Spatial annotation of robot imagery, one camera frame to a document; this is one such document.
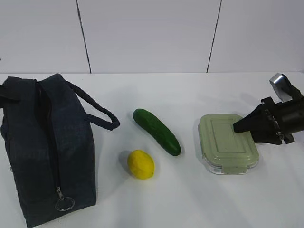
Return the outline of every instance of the metal ring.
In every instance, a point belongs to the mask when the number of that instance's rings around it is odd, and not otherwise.
[[[70,201],[71,202],[71,206],[67,207],[67,208],[60,208],[59,207],[59,203],[61,203],[62,201]],[[67,210],[71,210],[75,205],[75,201],[71,198],[71,197],[63,197],[61,199],[59,199],[55,205],[55,209],[58,211],[67,211]]]

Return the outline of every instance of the white wall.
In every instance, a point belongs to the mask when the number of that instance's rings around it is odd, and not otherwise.
[[[206,72],[220,0],[78,0],[93,73]],[[303,71],[304,0],[222,0],[209,72]],[[2,0],[0,73],[88,73],[76,0]]]
[[[209,72],[304,70],[304,0],[223,0]]]
[[[78,2],[92,72],[206,72],[220,0]]]
[[[0,73],[88,73],[75,0],[1,0]]]

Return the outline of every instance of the yellow lemon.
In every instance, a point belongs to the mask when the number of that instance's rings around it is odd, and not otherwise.
[[[136,150],[129,154],[128,166],[131,173],[138,179],[147,179],[154,174],[152,157],[144,151]]]

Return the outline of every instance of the zipper pull ring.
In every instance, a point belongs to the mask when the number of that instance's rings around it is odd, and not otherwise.
[[[64,195],[61,192],[60,187],[56,188],[56,192],[59,196],[59,199],[58,199],[58,201],[55,205],[55,209],[58,210],[58,211],[71,210],[75,205],[74,199],[71,198],[71,197],[64,197]]]
[[[62,192],[60,190],[60,187],[56,188],[56,192],[57,192],[57,194],[59,196],[59,200],[62,200],[64,196],[63,196],[63,194],[62,194]]]

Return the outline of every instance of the green plastic lid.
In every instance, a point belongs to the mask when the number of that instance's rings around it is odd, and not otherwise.
[[[203,158],[216,174],[244,174],[257,165],[259,154],[250,132],[236,133],[236,114],[209,114],[199,124]]]

